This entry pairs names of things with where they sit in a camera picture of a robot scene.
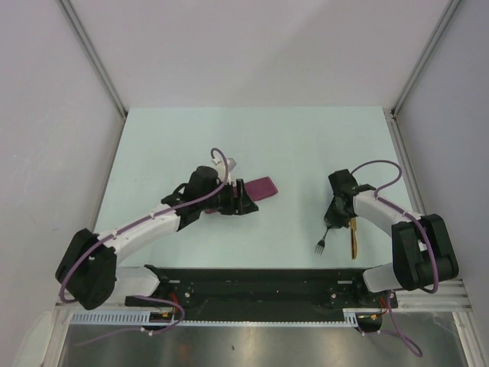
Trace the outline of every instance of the black mount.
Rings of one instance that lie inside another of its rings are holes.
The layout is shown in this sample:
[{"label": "black mount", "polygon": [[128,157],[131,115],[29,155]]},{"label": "black mount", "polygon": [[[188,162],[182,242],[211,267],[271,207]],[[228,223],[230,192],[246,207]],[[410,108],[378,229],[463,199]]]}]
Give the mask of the black mount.
[{"label": "black mount", "polygon": [[[56,270],[56,279],[60,283],[75,262],[97,243],[98,236],[88,229],[82,229],[73,236]],[[103,304],[114,290],[117,265],[117,255],[114,251],[113,247],[100,245],[82,262],[68,281],[66,289],[86,310],[93,310]]]},{"label": "black mount", "polygon": [[375,190],[371,185],[358,185],[349,170],[336,171],[328,176],[333,189],[333,200],[324,215],[329,228],[348,228],[351,218],[357,215],[353,210],[353,198],[359,193]]},{"label": "black mount", "polygon": [[[161,200],[162,204],[176,206],[198,199],[215,190],[221,181],[215,169],[198,167],[190,176],[189,183],[182,183],[175,191]],[[216,195],[200,203],[177,209],[180,217],[179,230],[195,222],[206,209],[217,210],[225,216],[243,216],[258,211],[258,206],[249,197],[243,180],[236,180],[236,187],[226,184]]]},{"label": "black mount", "polygon": [[[419,220],[426,230],[435,255],[439,281],[458,275],[458,262],[452,242],[441,216],[432,214]],[[421,233],[412,222],[392,226],[392,262],[394,274],[404,289],[412,291],[433,284],[433,271],[428,251],[421,251],[418,240]]]},{"label": "black mount", "polygon": [[[228,322],[343,321],[344,308],[381,308],[366,290],[365,269],[172,269],[147,266],[160,280],[151,295],[176,295],[186,320]],[[391,299],[397,307],[397,299]],[[126,297],[128,307],[161,307]]]}]

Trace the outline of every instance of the metal floor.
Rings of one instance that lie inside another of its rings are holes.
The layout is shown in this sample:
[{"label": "metal floor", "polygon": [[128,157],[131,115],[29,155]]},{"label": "metal floor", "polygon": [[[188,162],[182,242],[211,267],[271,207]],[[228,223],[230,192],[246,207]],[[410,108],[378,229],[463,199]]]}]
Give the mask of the metal floor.
[{"label": "metal floor", "polygon": [[[183,326],[149,337],[122,333],[87,346],[75,343],[116,326],[71,326],[59,366],[467,366],[451,313],[397,314],[403,332],[421,346],[413,356],[392,336],[353,329]],[[384,319],[384,329],[392,323]]]}]

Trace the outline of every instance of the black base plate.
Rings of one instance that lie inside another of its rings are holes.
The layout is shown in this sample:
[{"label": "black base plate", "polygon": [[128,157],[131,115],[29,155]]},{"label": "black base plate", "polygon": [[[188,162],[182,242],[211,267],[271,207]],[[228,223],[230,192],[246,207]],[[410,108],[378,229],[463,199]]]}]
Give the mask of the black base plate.
[{"label": "black base plate", "polygon": [[[186,320],[343,321],[343,308],[379,308],[387,296],[364,290],[364,269],[149,268],[175,293]],[[397,307],[396,298],[391,303]]]}]

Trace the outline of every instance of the silver metal surface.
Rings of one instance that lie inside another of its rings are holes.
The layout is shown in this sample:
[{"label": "silver metal surface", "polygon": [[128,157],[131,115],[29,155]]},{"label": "silver metal surface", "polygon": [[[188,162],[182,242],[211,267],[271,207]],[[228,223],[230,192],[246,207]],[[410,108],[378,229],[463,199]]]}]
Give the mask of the silver metal surface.
[{"label": "silver metal surface", "polygon": [[[167,334],[121,333],[86,346],[75,343],[118,326],[70,326],[59,366],[429,366],[467,365],[450,313],[398,314],[424,357],[392,336],[362,337],[352,328],[177,327]],[[384,329],[392,330],[389,318]]]},{"label": "silver metal surface", "polygon": [[94,71],[102,82],[102,85],[104,86],[109,97],[114,103],[115,108],[121,114],[121,117],[125,120],[128,112],[124,108],[121,98],[119,97],[119,94],[114,87],[114,83],[111,81],[110,76],[108,75],[107,70],[102,63],[99,54],[93,46],[93,43],[90,40],[90,37],[87,34],[85,27],[83,26],[83,23],[81,22],[75,8],[73,7],[73,4],[70,0],[57,0],[57,3],[60,5],[61,11],[64,13],[66,20],[68,21],[71,29],[73,30],[73,33],[78,39],[83,51],[88,57],[89,62],[92,64]]},{"label": "silver metal surface", "polygon": [[433,31],[431,37],[429,38],[428,43],[426,44],[423,52],[421,53],[421,56],[416,62],[416,65],[413,71],[411,72],[410,77],[406,82],[406,85],[403,87],[402,92],[400,93],[396,103],[392,108],[394,115],[397,115],[400,109],[403,107],[404,101],[406,101],[406,98],[410,94],[413,87],[416,85],[416,81],[418,80],[419,75],[421,74],[425,65],[428,63],[429,59],[431,58],[433,51],[436,48],[436,45],[441,40],[443,34],[445,33],[445,30],[450,24],[450,21],[453,19],[453,15],[455,14],[459,5],[462,2],[463,0],[451,0],[447,4],[442,17],[439,19],[438,24],[436,25],[435,30]]},{"label": "silver metal surface", "polygon": [[487,350],[481,342],[478,324],[472,312],[453,313],[461,344],[470,367],[487,366]]}]

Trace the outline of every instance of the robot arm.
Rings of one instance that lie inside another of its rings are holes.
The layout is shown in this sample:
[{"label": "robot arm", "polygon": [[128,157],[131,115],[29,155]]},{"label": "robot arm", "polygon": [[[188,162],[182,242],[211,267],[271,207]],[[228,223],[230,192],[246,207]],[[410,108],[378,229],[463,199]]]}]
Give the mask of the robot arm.
[{"label": "robot arm", "polygon": [[[386,200],[376,197],[374,187],[359,185],[348,170],[329,175],[329,182],[334,194],[324,218],[329,228],[348,228],[351,218],[359,216],[392,238],[393,262],[368,269],[363,274],[368,291],[377,293],[398,288],[412,291],[433,284],[435,269],[428,245],[434,254],[439,281],[458,275],[457,259],[442,217],[402,211],[393,203],[388,206]],[[429,243],[424,243],[413,219],[422,226]]]},{"label": "robot arm", "polygon": [[[238,216],[258,211],[246,192],[244,181],[231,180],[234,160],[227,160],[226,164],[219,160],[213,162],[213,167],[198,167],[188,183],[179,185],[145,217],[100,234],[88,229],[75,234],[56,272],[62,289],[65,287],[74,300],[92,310],[108,300],[116,282],[119,283],[117,294],[134,288],[135,278],[122,277],[120,272],[116,274],[118,264],[155,239],[195,222],[203,210]],[[139,275],[144,278],[143,273],[140,271]],[[156,287],[155,277],[146,277],[146,280],[143,290]]]}]

